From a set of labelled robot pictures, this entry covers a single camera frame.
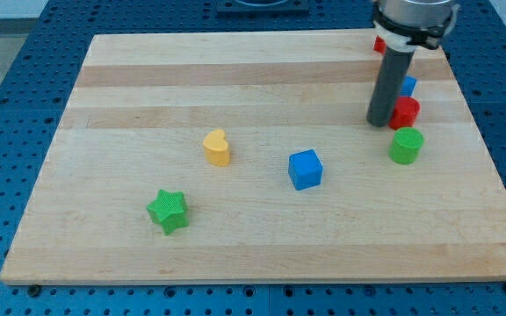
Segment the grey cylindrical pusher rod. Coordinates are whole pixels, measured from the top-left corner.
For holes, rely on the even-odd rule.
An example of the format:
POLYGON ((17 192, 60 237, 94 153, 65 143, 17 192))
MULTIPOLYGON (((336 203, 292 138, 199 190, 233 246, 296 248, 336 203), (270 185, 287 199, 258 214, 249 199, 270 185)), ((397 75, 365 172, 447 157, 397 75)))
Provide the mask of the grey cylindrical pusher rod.
POLYGON ((384 127, 389 124, 413 56, 413 52, 386 48, 366 112, 366 120, 372 126, 384 127))

